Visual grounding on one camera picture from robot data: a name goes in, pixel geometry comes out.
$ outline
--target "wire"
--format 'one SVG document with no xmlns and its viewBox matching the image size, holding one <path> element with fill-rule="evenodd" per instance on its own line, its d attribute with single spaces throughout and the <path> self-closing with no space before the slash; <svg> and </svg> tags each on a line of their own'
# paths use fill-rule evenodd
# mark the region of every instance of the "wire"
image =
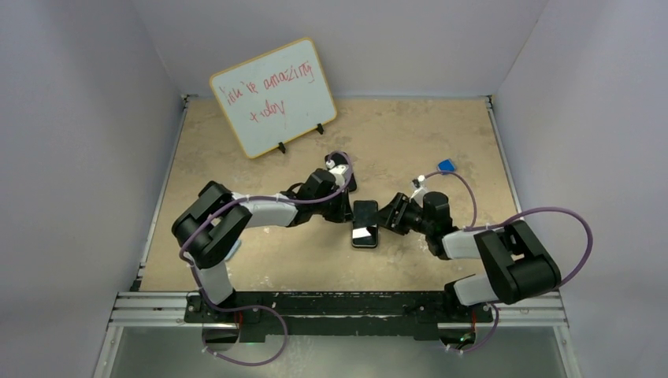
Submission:
<svg viewBox="0 0 668 378">
<path fill-rule="evenodd" d="M 478 218 L 478 205 L 476 202 L 476 195 L 473 193 L 473 189 L 471 189 L 471 186 L 469 183 L 466 182 L 464 177 L 462 177 L 459 173 L 451 172 L 451 171 L 435 171 L 431 172 L 425 175 L 425 179 L 428 179 L 431 176 L 436 176 L 436 175 L 452 175 L 454 177 L 457 177 L 464 186 L 466 187 L 466 190 L 469 191 L 469 195 L 471 196 L 471 202 L 473 203 L 473 219 L 471 220 L 471 225 L 469 227 L 473 227 L 476 225 L 476 220 Z"/>
<path fill-rule="evenodd" d="M 294 189 L 301 187 L 304 183 L 294 183 L 286 191 L 293 191 Z"/>
<path fill-rule="evenodd" d="M 487 306 L 490 306 L 494 310 L 494 324 L 492 324 L 492 328 L 489 329 L 487 335 L 485 335 L 484 338 L 479 343 L 473 344 L 473 346 L 467 350 L 460 350 L 459 353 L 470 353 L 482 348 L 482 346 L 492 338 L 492 336 L 496 332 L 496 329 L 499 327 L 499 307 L 496 307 L 494 303 L 488 303 Z"/>
<path fill-rule="evenodd" d="M 204 287 L 202 287 L 202 282 L 200 281 L 199 277 L 197 276 L 197 271 L 195 270 L 195 263 L 188 257 L 186 257 L 186 252 L 188 247 L 192 244 L 193 240 L 202 233 L 209 225 L 211 222 L 218 218 L 220 215 L 224 214 L 226 211 L 231 209 L 233 206 L 239 205 L 242 202 L 246 201 L 257 201 L 257 200 L 267 200 L 267 201 L 278 201 L 278 202 L 286 202 L 286 203 L 292 203 L 296 205 L 312 205 L 315 203 L 320 203 L 320 202 L 325 202 L 329 201 L 332 198 L 335 198 L 337 195 L 340 195 L 343 191 L 348 188 L 348 185 L 351 182 L 352 178 L 352 173 L 353 173 L 353 166 L 351 163 L 350 158 L 348 155 L 343 152 L 343 151 L 333 151 L 331 152 L 328 156 L 327 159 L 331 160 L 332 156 L 334 154 L 339 154 L 343 156 L 343 158 L 346 160 L 346 164 L 348 165 L 349 169 L 346 171 L 345 175 L 345 181 L 343 185 L 341 185 L 334 193 L 331 193 L 330 195 L 327 195 L 323 198 L 318 198 L 318 199 L 309 199 L 309 200 L 300 200 L 300 199 L 290 199 L 290 198 L 281 198 L 281 197 L 276 197 L 276 196 L 267 196 L 267 195 L 255 195 L 255 196 L 249 196 L 249 197 L 242 197 L 235 199 L 233 201 L 230 201 L 226 203 L 224 206 L 222 206 L 220 209 L 209 215 L 209 217 L 193 232 L 190 237 L 185 241 L 183 246 L 181 246 L 181 249 L 179 250 L 179 258 L 185 262 L 188 263 L 191 269 L 191 273 L 193 278 L 195 279 L 195 283 L 197 284 L 197 287 L 200 290 L 200 295 L 204 299 L 204 302 L 211 308 L 216 311 L 222 312 L 222 313 L 230 313 L 230 312 L 236 312 L 236 311 L 244 311 L 247 309 L 262 309 L 264 311 L 269 311 L 273 316 L 278 318 L 278 321 L 280 322 L 280 325 L 283 327 L 283 333 L 284 333 L 284 338 L 283 338 L 283 343 L 280 346 L 280 349 L 270 358 L 267 358 L 264 361 L 260 362 L 245 362 L 245 361 L 240 361 L 236 360 L 235 358 L 230 358 L 227 356 L 224 356 L 223 354 L 219 354 L 218 352 L 212 350 L 206 345 L 206 338 L 204 334 L 202 334 L 202 343 L 204 344 L 204 350 L 205 352 L 213 355 L 214 357 L 221 358 L 223 360 L 226 360 L 227 362 L 231 362 L 233 364 L 237 365 L 242 365 L 242 366 L 261 366 L 261 365 L 266 365 L 269 364 L 270 362 L 276 360 L 285 350 L 285 347 L 288 344 L 288 325 L 285 323 L 285 319 L 274 309 L 271 307 L 267 306 L 261 306 L 261 305 L 251 305 L 251 306 L 241 306 L 241 307 L 234 307 L 234 308 L 222 308 L 213 301 L 211 301 L 211 298 L 209 298 L 209 295 L 206 293 L 204 290 Z"/>
<path fill-rule="evenodd" d="M 501 228 L 505 227 L 508 224 L 515 222 L 516 220 L 526 217 L 528 215 L 532 215 L 535 213 L 564 213 L 567 215 L 570 215 L 571 217 L 577 219 L 580 221 L 582 224 L 582 227 L 584 227 L 584 232 L 587 234 L 587 246 L 584 249 L 584 253 L 582 254 L 582 258 L 580 261 L 575 265 L 575 268 L 573 268 L 573 271 L 568 273 L 566 277 L 562 279 L 562 282 L 555 287 L 555 289 L 562 287 L 563 285 L 567 284 L 569 281 L 573 279 L 581 270 L 582 267 L 585 266 L 585 263 L 589 259 L 589 256 L 592 254 L 592 248 L 594 247 L 594 235 L 592 234 L 592 228 L 589 226 L 589 223 L 578 213 L 574 212 L 571 209 L 565 209 L 563 207 L 556 207 L 556 206 L 546 206 L 546 207 L 536 207 L 535 209 L 529 209 L 526 211 L 522 211 L 520 213 L 517 213 L 513 215 L 512 217 L 506 219 L 505 221 L 499 223 L 499 224 L 491 224 L 488 226 L 479 226 L 479 227 L 470 227 L 470 228 L 464 228 L 464 231 L 466 232 L 471 232 L 471 231 L 482 231 L 485 229 L 489 228 Z"/>
<path fill-rule="evenodd" d="M 584 228 L 584 232 L 587 235 L 587 246 L 584 249 L 584 253 L 582 254 L 582 258 L 577 263 L 575 268 L 573 268 L 573 270 L 570 273 L 568 273 L 568 275 L 566 275 L 566 277 L 564 277 L 562 279 L 561 283 L 559 283 L 559 285 L 557 285 L 556 287 L 554 287 L 553 289 L 551 289 L 549 291 L 552 291 L 554 289 L 558 289 L 558 288 L 564 286 L 565 284 L 569 283 L 582 270 L 582 268 L 587 263 L 587 260 L 589 259 L 589 256 L 591 256 L 592 249 L 593 249 L 593 246 L 594 246 L 594 235 L 592 233 L 592 228 L 589 226 L 589 223 L 587 223 L 587 221 L 580 214 L 574 212 L 573 210 L 566 209 L 566 208 L 563 208 L 563 207 L 557 207 L 557 206 L 536 207 L 535 209 L 529 209 L 529 210 L 525 210 L 525 211 L 522 211 L 520 213 L 517 213 L 517 214 L 513 215 L 512 217 L 509 217 L 508 219 L 506 219 L 505 221 L 503 221 L 499 224 L 489 224 L 489 225 L 486 225 L 486 226 L 475 227 L 476 220 L 477 220 L 477 204 L 476 204 L 476 197 L 473 194 L 473 190 L 471 189 L 471 186 L 466 182 L 464 177 L 460 176 L 458 173 L 454 173 L 454 172 L 450 172 L 450 171 L 431 172 L 431 173 L 425 175 L 425 178 L 427 179 L 427 178 L 435 176 L 435 175 L 452 175 L 452 176 L 455 176 L 460 181 L 462 181 L 462 183 L 464 183 L 464 186 L 466 186 L 466 189 L 469 191 L 469 194 L 471 195 L 471 201 L 473 202 L 473 220 L 471 221 L 471 225 L 469 227 L 464 227 L 465 232 L 475 232 L 475 231 L 488 230 L 488 229 L 492 229 L 492 228 L 505 227 L 508 224 L 510 224 L 510 223 L 520 219 L 520 218 L 526 217 L 528 215 L 536 214 L 536 213 L 564 213 L 566 215 L 570 215 L 571 217 L 577 219 L 582 224 L 582 227 Z M 496 328 L 499 326 L 499 309 L 495 306 L 494 303 L 488 303 L 488 306 L 491 306 L 495 311 L 495 319 L 494 319 L 494 324 L 492 325 L 492 328 L 489 330 L 489 333 L 484 337 L 484 339 L 480 343 L 474 344 L 472 347 L 470 347 L 467 350 L 462 350 L 462 353 L 469 353 L 469 352 L 472 352 L 474 350 L 479 349 L 487 341 L 489 341 L 489 339 L 492 337 L 492 335 L 494 335 L 494 332 L 496 332 Z"/>
</svg>

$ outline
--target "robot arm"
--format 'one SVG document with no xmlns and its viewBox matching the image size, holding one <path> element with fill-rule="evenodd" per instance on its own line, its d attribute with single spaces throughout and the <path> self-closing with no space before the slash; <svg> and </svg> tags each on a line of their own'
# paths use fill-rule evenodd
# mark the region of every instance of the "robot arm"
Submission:
<svg viewBox="0 0 668 378">
<path fill-rule="evenodd" d="M 305 183 L 293 185 L 286 191 L 232 206 L 218 217 L 216 224 L 208 224 L 204 232 L 197 234 L 188 253 L 200 284 L 214 303 L 221 304 L 234 293 L 225 262 L 239 249 L 239 236 L 245 228 L 294 227 L 307 222 L 314 214 L 334 223 L 352 220 L 347 188 L 334 198 L 318 201 L 336 192 L 351 174 L 347 164 L 328 161 L 327 167 L 316 169 Z M 297 186 L 299 189 L 294 192 L 293 187 Z M 172 233 L 183 246 L 211 214 L 232 201 L 249 197 L 210 181 L 200 191 L 197 201 L 174 222 Z"/>
<path fill-rule="evenodd" d="M 512 304 L 543 294 L 561 283 L 559 267 L 523 220 L 497 229 L 459 230 L 452 224 L 447 196 L 427 191 L 422 181 L 423 177 L 414 180 L 416 190 L 410 198 L 397 193 L 378 212 L 378 223 L 400 235 L 410 230 L 423 234 L 429 251 L 439 259 L 482 260 L 485 274 L 445 286 L 446 296 L 456 298 L 455 305 L 496 301 Z"/>
</svg>

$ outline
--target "blue object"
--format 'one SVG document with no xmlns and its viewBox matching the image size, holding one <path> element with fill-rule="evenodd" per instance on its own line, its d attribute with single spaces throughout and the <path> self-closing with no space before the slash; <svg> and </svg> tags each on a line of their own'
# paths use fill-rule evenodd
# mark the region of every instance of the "blue object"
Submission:
<svg viewBox="0 0 668 378">
<path fill-rule="evenodd" d="M 452 160 L 447 159 L 439 163 L 438 168 L 440 171 L 454 172 L 455 165 L 452 163 Z"/>
</svg>

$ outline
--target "glass panel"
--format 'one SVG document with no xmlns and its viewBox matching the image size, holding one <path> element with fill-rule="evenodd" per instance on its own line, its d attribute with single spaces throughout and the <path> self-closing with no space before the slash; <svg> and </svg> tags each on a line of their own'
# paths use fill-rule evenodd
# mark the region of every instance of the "glass panel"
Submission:
<svg viewBox="0 0 668 378">
<path fill-rule="evenodd" d="M 126 328 L 112 377 L 566 377 L 552 328 L 500 328 L 485 347 L 464 356 L 411 337 L 291 336 L 284 355 L 253 368 L 203 354 L 201 331 Z M 260 361 L 280 343 L 281 337 L 269 336 L 266 343 L 239 344 L 225 353 Z"/>
</svg>

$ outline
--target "whiteboard frame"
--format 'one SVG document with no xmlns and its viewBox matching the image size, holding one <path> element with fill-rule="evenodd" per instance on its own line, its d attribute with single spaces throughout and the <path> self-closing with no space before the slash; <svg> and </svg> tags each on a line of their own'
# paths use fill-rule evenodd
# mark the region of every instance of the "whiteboard frame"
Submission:
<svg viewBox="0 0 668 378">
<path fill-rule="evenodd" d="M 333 121 L 333 120 L 336 119 L 336 116 L 339 115 L 339 110 L 336 108 L 336 104 L 334 103 L 334 97 L 332 96 L 332 90 L 329 89 L 329 82 L 327 81 L 327 76 L 325 75 L 325 70 L 322 68 L 322 63 L 320 62 L 320 55 L 317 54 L 317 49 L 315 48 L 315 43 L 314 43 L 314 41 L 313 41 L 310 37 L 304 37 L 304 38 L 301 38 L 301 39 L 297 39 L 297 40 L 294 41 L 294 42 L 290 42 L 290 43 L 288 43 L 287 45 L 283 45 L 283 46 L 281 46 L 281 47 L 278 47 L 278 48 L 276 48 L 276 49 L 274 49 L 274 50 L 271 50 L 271 51 L 269 51 L 269 52 L 266 52 L 266 53 L 264 53 L 264 54 L 262 54 L 262 55 L 259 55 L 259 56 L 257 56 L 257 57 L 252 58 L 252 59 L 249 59 L 249 60 L 247 60 L 247 61 L 244 61 L 244 62 L 242 62 L 242 63 L 239 63 L 238 65 L 233 65 L 232 67 L 230 67 L 230 68 L 228 68 L 228 69 L 224 69 L 224 70 L 222 70 L 222 71 L 220 71 L 220 72 L 216 72 L 216 73 L 214 73 L 213 75 L 211 75 L 211 77 L 209 78 L 209 87 L 211 88 L 211 91 L 213 92 L 213 96 L 216 97 L 216 101 L 218 101 L 218 105 L 221 107 L 221 110 L 223 111 L 223 116 L 225 116 L 225 119 L 227 120 L 229 127 L 232 129 L 232 133 L 234 133 L 234 136 L 235 136 L 235 138 L 236 138 L 236 141 L 239 143 L 239 146 L 241 147 L 241 150 L 243 151 L 243 154 L 246 155 L 246 157 L 249 158 L 249 159 L 255 159 L 256 157 L 259 157 L 259 156 L 264 155 L 264 154 L 266 154 L 266 153 L 268 153 L 268 152 L 270 152 L 270 151 L 275 150 L 276 148 L 278 148 L 278 143 L 276 144 L 275 147 L 270 148 L 270 149 L 268 149 L 267 151 L 261 152 L 261 153 L 259 153 L 259 154 L 257 154 L 257 155 L 254 155 L 254 156 L 249 156 L 249 155 L 246 153 L 246 150 L 243 148 L 243 144 L 241 143 L 241 139 L 239 138 L 239 135 L 236 134 L 236 130 L 234 129 L 234 126 L 232 126 L 232 122 L 230 121 L 229 116 L 228 116 L 227 112 L 225 111 L 225 107 L 223 106 L 223 102 L 221 101 L 221 99 L 220 99 L 220 98 L 218 97 L 218 95 L 216 94 L 216 90 L 213 89 L 213 78 L 216 77 L 216 76 L 219 76 L 219 75 L 221 75 L 221 74 L 223 74 L 223 73 L 226 73 L 227 71 L 232 71 L 233 69 L 236 69 L 236 68 L 238 68 L 238 67 L 241 67 L 242 65 L 246 65 L 246 64 L 248 64 L 248 63 L 251 63 L 252 61 L 257 61 L 257 60 L 260 59 L 260 58 L 266 57 L 267 55 L 276 53 L 277 51 L 281 51 L 282 49 L 285 49 L 285 48 L 287 48 L 287 47 L 290 47 L 290 46 L 292 46 L 292 45 L 295 45 L 295 44 L 300 43 L 300 42 L 303 42 L 303 41 L 309 41 L 309 42 L 311 43 L 311 45 L 313 46 L 314 53 L 315 53 L 315 58 L 317 59 L 317 64 L 318 64 L 318 66 L 320 67 L 320 72 L 322 72 L 322 78 L 325 80 L 325 87 L 327 87 L 327 92 L 329 92 L 329 99 L 332 101 L 332 107 L 334 108 L 334 117 L 332 117 L 331 120 L 326 120 L 326 121 L 320 123 L 320 124 L 322 124 L 322 125 L 324 125 L 324 124 L 328 124 L 329 122 L 331 122 L 331 121 Z M 283 143 L 283 144 L 288 144 L 288 142 L 291 142 L 292 140 L 295 140 L 295 139 L 297 139 L 298 137 L 300 137 L 300 136 L 302 136 L 302 135 L 305 135 L 306 133 L 312 132 L 313 130 L 316 130 L 316 129 L 317 129 L 317 124 L 315 124 L 313 128 L 311 128 L 311 129 L 309 129 L 309 130 L 306 130 L 305 132 L 303 132 L 303 133 L 301 133 L 301 134 L 299 134 L 299 135 L 297 135 L 297 136 L 295 136 L 295 137 L 293 137 L 293 138 L 290 138 L 290 139 L 288 139 L 288 140 L 284 140 L 284 141 L 282 141 L 282 143 Z"/>
</svg>

